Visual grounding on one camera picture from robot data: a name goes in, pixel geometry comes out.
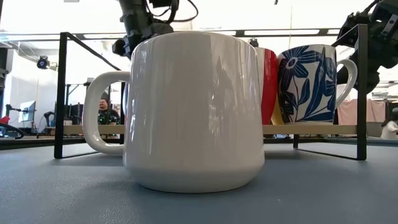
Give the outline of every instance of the wooden shelf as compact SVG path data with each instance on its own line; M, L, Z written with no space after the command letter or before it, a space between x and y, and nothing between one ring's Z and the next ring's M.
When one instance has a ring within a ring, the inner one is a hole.
M263 134L356 134L356 125L263 125Z
M99 125L101 134L124 134L124 125ZM80 125L65 125L64 134L83 134ZM263 134L356 134L355 125L263 125Z
M124 125L98 125L99 133L101 134L124 134ZM83 134L80 125L64 125L64 134Z

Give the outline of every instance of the gray table surface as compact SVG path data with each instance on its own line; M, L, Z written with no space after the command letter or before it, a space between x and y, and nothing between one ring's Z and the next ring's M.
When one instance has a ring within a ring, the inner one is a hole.
M145 189L120 157L55 160L53 147L0 151L0 223L398 223L398 148L368 147L369 159L358 162L265 147L266 164L254 181L213 194ZM300 147L355 152L342 144Z

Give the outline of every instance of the blue flower pattern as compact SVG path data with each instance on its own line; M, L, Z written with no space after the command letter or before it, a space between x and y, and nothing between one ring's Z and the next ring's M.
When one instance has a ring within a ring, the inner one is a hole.
M322 53L307 50L308 48L309 46L303 46L284 52L285 58L279 64L278 85L280 91L278 95L282 119L285 123L333 121L336 103L336 62L333 58L326 57L325 48L322 49ZM310 83L308 70L304 66L308 63L318 63L313 83ZM304 79L301 92L297 86L299 79ZM292 81L295 93L290 92L292 89L288 91ZM321 107L320 103L324 97L330 98L327 105ZM310 100L309 104L303 105L308 100ZM307 107L302 118L297 117L300 106Z

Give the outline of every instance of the black metal frame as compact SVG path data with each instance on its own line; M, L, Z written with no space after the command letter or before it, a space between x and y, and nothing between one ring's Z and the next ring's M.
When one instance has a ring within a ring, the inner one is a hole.
M367 157L367 139L366 139L366 83L368 82L368 25L358 24L344 36L340 37L334 44L333 47L341 45L342 42L353 34L358 33L358 39L356 40L355 50L358 51L358 105L357 105L357 147L356 157L347 157L336 154L309 151L305 149L299 149L299 135L294 135L293 148L299 151L312 152L317 154L323 154L327 156L335 156L344 159L354 159L358 161L365 161Z
M5 48L0 49L0 86L1 86L2 82L4 82L4 84L6 84L6 78L9 73L9 71L6 70L7 55L8 55L8 49L5 49ZM4 97L4 88L0 87L0 114L2 114L3 97Z
M65 105L69 104L69 95L71 95L73 91L75 91L79 87L79 85L83 84L76 84L72 91L70 91L70 87L72 86L72 84L67 84L67 99L65 100Z
M293 139L293 147L299 151L312 152L317 154L323 154L328 156L341 157L345 159L354 159L364 161L366 160L366 82L368 79L368 26L366 24L359 24L356 27L352 28L347 34L338 39L332 46L337 47L342 43L342 41L346 40L348 36L351 34L358 32L358 39L356 50L358 51L358 120L357 120L357 156L346 157L336 154L329 154L324 152L317 151L308 151L305 149L299 149L299 135L295 134ZM236 36L242 37L242 34L237 32ZM96 152L89 152L84 154L76 154L71 156L63 157L62 154L62 146L63 146L63 118L64 118L64 106L65 106L65 76L66 76L66 63L67 63L67 42L68 39L76 42L78 45L82 46L84 49L88 50L93 55L97 56L109 66L113 67L115 70L120 70L118 67L115 67L110 62L108 62L104 57L100 54L96 53L93 49L89 48L85 45L80 39L75 37L69 32L62 32L60 34L60 48L59 48L59 62L58 62L58 89L57 89L57 111L56 114L56 128L55 128L55 145L54 145L54 158L63 159L68 157L82 156L87 154L92 154ZM123 102L123 92L124 92L125 84L122 83L121 89L121 100ZM124 111L123 108L121 110L121 124L124 124ZM120 144L124 141L123 135L120 137ZM325 142L324 139L312 139L311 142Z
M318 30L316 34L300 34L299 31L301 30ZM333 30L339 31L340 28L303 28L303 29L228 29L228 30L196 30L196 31L205 31L205 32L220 32L220 33L228 33L228 32L235 32L233 37L335 37L338 35L337 33L331 32ZM258 34L246 34L246 32L258 32ZM280 34L262 34L261 32L267 31L281 31ZM295 31L293 34L286 33L286 31ZM50 38L50 39L27 39L25 37L32 36L55 36L58 34L0 34L0 37L3 37L5 40L10 41L20 41L20 42L41 42L41 41L58 41L57 38ZM104 32L104 33L74 33L75 37L80 40L118 40L126 35L125 32ZM86 35L98 35L101 37L93 37L88 38ZM24 38L9 38L9 37L18 37L24 36Z
M111 62L106 60L102 55L95 52L89 46L84 44L80 39L75 37L69 32L60 33L60 48L59 48L59 59L58 59L58 84L57 84L57 113L55 115L55 144L54 144L54 158L56 159L64 159L76 156L83 156L94 154L97 152L88 152L82 154L74 154L70 156L63 156L63 119L65 116L65 80L67 75L67 45L68 40L72 40L76 42L78 45L82 46L84 49L92 53L94 56L100 58L102 61L107 63L110 67L114 68L117 71L120 71L120 68L114 66ZM121 110L121 117L124 118L124 111Z
M104 139L106 143L117 144L119 143L118 139ZM25 149L25 148L33 148L33 147L46 147L46 146L54 146L54 139L47 138L39 138L39 139L8 139L0 141L0 151L2 150L10 150L10 149ZM69 144L83 144L86 143L84 138L64 138L63 145Z
M353 138L325 138L323 142L356 145ZM367 139L366 142L368 146L398 147L398 140Z

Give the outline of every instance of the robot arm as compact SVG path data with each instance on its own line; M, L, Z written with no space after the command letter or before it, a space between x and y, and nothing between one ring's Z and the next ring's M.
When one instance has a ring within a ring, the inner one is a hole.
M132 51L139 43L157 35L174 32L170 23L187 22L194 19L198 15L198 9L191 0L188 2L195 8L197 14L192 18L177 21L175 15L179 0L149 0L153 8L169 7L163 14L171 11L170 16L166 21L162 21L154 18L156 15L151 13L147 0L119 0L123 12L120 21L124 23L126 36L114 43L113 53L131 58Z
M368 93L379 83L380 66L392 68L398 64L398 1L375 0L363 12L352 13L340 29L338 38L346 34L357 24L369 27L368 41ZM354 48L358 34L348 38L343 45ZM357 52L350 59L358 64ZM343 67L338 72L337 84L347 83L348 71Z

